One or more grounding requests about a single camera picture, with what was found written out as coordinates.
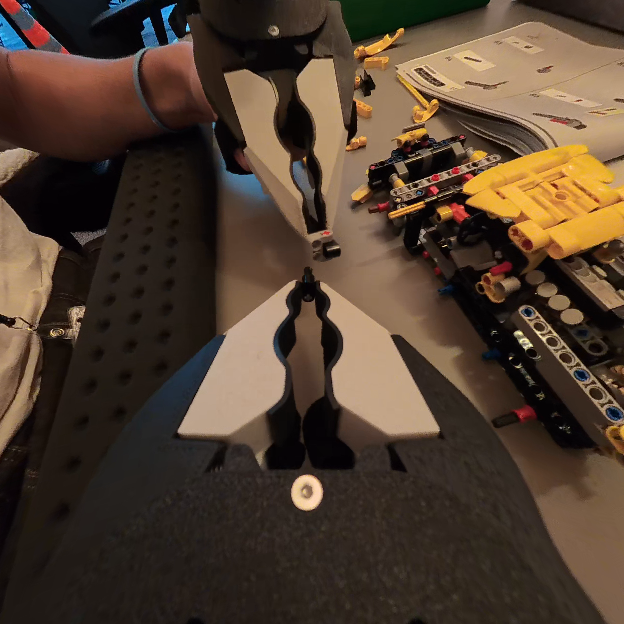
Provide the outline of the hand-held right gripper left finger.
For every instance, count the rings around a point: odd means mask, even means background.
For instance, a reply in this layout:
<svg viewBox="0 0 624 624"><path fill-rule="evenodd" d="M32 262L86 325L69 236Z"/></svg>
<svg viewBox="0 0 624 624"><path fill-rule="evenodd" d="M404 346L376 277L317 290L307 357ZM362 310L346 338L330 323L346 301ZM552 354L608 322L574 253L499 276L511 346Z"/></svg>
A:
<svg viewBox="0 0 624 624"><path fill-rule="evenodd" d="M291 294L297 287L288 282L222 336L178 427L181 439L243 444L255 455L299 439L287 361L292 346L279 344L281 332L296 340Z"/></svg>

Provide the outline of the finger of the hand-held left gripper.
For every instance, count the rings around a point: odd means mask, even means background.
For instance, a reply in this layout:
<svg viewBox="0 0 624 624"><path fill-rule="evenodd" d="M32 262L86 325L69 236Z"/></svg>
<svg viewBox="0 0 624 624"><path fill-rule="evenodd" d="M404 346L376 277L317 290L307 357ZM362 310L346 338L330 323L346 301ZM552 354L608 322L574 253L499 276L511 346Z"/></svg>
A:
<svg viewBox="0 0 624 624"><path fill-rule="evenodd" d="M304 196L294 183L291 154L277 130L280 96L273 78L249 69L227 72L224 78L243 132L243 154L254 175L291 227L308 235Z"/></svg>
<svg viewBox="0 0 624 624"><path fill-rule="evenodd" d="M296 79L296 91L313 129L307 162L314 180L316 214L324 228L332 228L347 143L333 59L311 59Z"/></svg>

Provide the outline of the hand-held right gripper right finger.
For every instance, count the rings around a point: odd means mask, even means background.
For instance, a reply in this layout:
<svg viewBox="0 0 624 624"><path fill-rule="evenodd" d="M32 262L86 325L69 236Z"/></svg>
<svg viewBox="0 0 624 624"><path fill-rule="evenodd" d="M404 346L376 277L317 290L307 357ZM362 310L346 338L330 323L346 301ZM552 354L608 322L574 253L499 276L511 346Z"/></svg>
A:
<svg viewBox="0 0 624 624"><path fill-rule="evenodd" d="M440 428L393 335L323 282L318 315L336 337L326 396L337 411L337 437L352 451L435 438Z"/></svg>

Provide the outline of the grey connector with red pin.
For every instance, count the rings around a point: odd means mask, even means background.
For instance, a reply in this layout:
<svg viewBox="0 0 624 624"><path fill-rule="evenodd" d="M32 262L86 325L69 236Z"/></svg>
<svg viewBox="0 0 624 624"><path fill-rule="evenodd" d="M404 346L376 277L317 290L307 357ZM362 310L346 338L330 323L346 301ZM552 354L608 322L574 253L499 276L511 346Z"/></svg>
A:
<svg viewBox="0 0 624 624"><path fill-rule="evenodd" d="M315 262L330 261L339 258L341 247L331 230L322 230L307 235L311 257Z"/></svg>

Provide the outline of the person's left forearm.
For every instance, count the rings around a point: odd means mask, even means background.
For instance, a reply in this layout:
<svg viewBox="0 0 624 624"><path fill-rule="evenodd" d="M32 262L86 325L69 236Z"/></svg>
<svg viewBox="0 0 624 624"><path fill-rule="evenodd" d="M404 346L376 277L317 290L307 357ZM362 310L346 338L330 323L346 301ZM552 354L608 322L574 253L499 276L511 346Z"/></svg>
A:
<svg viewBox="0 0 624 624"><path fill-rule="evenodd" d="M163 134L139 98L135 65L133 58L1 49L1 141L97 160Z"/></svg>

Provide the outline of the grey desk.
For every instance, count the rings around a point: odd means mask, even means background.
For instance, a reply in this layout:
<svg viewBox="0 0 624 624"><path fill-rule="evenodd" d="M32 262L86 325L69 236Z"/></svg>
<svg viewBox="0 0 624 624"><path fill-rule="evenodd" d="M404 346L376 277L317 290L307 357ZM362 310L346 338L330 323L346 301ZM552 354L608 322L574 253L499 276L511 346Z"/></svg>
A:
<svg viewBox="0 0 624 624"><path fill-rule="evenodd" d="M325 281L390 332L402 335L486 420L524 402L494 362L455 301L440 295L432 269L403 247L384 217L352 208L365 169L386 157L391 139L411 121L413 97L393 67L375 72L366 98L370 119L358 123L365 149L347 153L334 223L341 256L311 262L309 249L253 176L231 175L214 146L220 176L216 270L217 331L239 322L287 282L313 266ZM594 452L559 448L537 423L495 431L518 464L561 556L609 623L623 622L623 467Z"/></svg>

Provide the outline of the person's left hand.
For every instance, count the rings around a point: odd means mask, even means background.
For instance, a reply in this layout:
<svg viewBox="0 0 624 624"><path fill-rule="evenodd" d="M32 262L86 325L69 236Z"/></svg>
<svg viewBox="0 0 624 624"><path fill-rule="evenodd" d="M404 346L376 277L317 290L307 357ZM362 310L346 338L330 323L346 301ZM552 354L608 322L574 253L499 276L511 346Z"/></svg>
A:
<svg viewBox="0 0 624 624"><path fill-rule="evenodd" d="M167 129L217 121L201 86L191 43L158 47L147 52L144 61L152 112Z"/></svg>

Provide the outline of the pile of loose building pieces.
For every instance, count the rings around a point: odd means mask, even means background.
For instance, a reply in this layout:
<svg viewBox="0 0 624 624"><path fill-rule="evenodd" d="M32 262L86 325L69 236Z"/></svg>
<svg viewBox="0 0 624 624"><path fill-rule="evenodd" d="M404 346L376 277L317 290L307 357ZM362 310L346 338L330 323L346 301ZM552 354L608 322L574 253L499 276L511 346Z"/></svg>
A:
<svg viewBox="0 0 624 624"><path fill-rule="evenodd" d="M374 85L372 79L367 73L367 68L385 68L387 66L388 59L383 56L383 52L392 47L403 35L404 28L399 28L394 35L386 34L382 39L369 45L359 45L353 51L355 62L357 64L363 63L364 68L362 75L357 74L357 72L354 73L353 93L355 93L356 90L361 90L365 96L370 95L370 91L374 89ZM353 98L349 127L347 131L347 152L360 149L365 145L366 139L358 138L356 136L358 127L357 121L359 116L366 119L370 118L371 113L372 108L369 105L363 103L355 97Z"/></svg>

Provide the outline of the yellow piece with long rod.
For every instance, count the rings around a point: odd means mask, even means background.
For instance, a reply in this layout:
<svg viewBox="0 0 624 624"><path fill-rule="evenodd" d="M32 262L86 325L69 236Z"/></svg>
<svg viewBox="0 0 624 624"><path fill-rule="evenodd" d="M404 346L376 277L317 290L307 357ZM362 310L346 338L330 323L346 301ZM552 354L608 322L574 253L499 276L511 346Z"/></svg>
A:
<svg viewBox="0 0 624 624"><path fill-rule="evenodd" d="M425 123L432 118L439 109L439 101L436 98L427 100L410 82L400 74L396 75L397 80L413 95L417 104L412 109L412 120L414 124Z"/></svg>

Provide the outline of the blue wristband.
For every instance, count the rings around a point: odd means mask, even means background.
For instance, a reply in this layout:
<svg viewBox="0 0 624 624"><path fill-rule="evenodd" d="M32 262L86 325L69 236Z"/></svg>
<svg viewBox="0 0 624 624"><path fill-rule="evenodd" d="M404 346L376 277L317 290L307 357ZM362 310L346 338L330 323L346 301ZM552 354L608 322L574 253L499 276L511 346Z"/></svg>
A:
<svg viewBox="0 0 624 624"><path fill-rule="evenodd" d="M173 134L175 130L170 129L165 124L163 124L158 117L153 113L150 105L148 104L141 83L141 65L145 54L148 51L151 51L151 47L144 47L137 51L134 54L132 61L132 83L134 85L134 90L138 101L143 108L144 112L147 114L152 124L159 130L165 133Z"/></svg>

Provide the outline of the green storage bin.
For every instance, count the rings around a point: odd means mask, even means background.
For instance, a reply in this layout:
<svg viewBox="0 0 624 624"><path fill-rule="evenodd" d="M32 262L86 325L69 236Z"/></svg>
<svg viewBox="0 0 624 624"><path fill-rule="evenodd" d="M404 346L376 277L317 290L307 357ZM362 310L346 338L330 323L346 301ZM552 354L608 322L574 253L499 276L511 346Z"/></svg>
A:
<svg viewBox="0 0 624 624"><path fill-rule="evenodd" d="M352 42L475 9L489 1L340 1Z"/></svg>

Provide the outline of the open instruction booklet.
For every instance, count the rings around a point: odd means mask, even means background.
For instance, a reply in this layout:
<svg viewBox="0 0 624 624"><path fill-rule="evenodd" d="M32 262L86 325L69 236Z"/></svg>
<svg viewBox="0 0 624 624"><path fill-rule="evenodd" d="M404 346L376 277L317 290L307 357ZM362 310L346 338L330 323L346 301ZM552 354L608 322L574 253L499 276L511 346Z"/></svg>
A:
<svg viewBox="0 0 624 624"><path fill-rule="evenodd" d="M623 50L527 22L396 67L471 132L519 155L582 144L623 158Z"/></svg>

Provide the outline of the orange traffic cone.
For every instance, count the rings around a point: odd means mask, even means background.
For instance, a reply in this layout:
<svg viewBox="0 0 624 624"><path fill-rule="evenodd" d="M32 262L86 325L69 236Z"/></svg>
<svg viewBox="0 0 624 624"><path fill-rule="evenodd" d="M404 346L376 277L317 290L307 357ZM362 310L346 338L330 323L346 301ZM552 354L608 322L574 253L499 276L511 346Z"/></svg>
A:
<svg viewBox="0 0 624 624"><path fill-rule="evenodd" d="M1 17L29 49L69 54L18 1L1 1Z"/></svg>

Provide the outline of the partly built yellow toy car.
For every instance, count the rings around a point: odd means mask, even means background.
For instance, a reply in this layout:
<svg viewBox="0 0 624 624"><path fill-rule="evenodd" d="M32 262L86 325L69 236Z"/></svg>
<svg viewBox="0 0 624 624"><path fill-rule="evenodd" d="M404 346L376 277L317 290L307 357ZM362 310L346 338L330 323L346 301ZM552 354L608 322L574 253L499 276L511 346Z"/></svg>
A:
<svg viewBox="0 0 624 624"><path fill-rule="evenodd" d="M353 204L376 194L525 406L494 427L540 422L563 448L623 462L623 187L585 145L502 162L459 134L393 139Z"/></svg>

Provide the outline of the white t-shirt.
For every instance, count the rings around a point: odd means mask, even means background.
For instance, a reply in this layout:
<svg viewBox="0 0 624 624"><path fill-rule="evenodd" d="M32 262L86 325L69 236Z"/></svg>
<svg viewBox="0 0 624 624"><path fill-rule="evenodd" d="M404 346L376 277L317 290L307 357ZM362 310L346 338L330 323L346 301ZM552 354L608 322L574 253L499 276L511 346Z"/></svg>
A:
<svg viewBox="0 0 624 624"><path fill-rule="evenodd" d="M1 152L1 314L16 321L1 325L1 451L38 393L43 348L37 327L60 252L58 242L44 233L38 156L19 147Z"/></svg>

